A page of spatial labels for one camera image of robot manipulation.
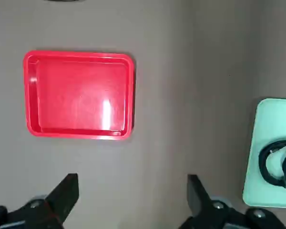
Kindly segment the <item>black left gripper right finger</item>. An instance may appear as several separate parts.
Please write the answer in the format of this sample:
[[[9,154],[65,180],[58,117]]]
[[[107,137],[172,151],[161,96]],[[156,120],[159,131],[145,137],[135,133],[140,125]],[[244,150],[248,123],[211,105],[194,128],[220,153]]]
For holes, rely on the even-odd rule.
[[[187,202],[192,215],[181,229],[285,229],[271,211],[248,208],[241,213],[219,199],[211,199],[198,175],[187,175]]]

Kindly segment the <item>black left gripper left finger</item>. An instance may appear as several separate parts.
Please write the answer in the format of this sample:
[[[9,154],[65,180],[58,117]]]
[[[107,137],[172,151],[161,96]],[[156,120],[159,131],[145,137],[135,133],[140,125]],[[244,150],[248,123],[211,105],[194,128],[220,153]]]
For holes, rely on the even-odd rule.
[[[0,205],[0,229],[62,229],[79,199],[77,173],[69,173],[48,195],[9,212]]]

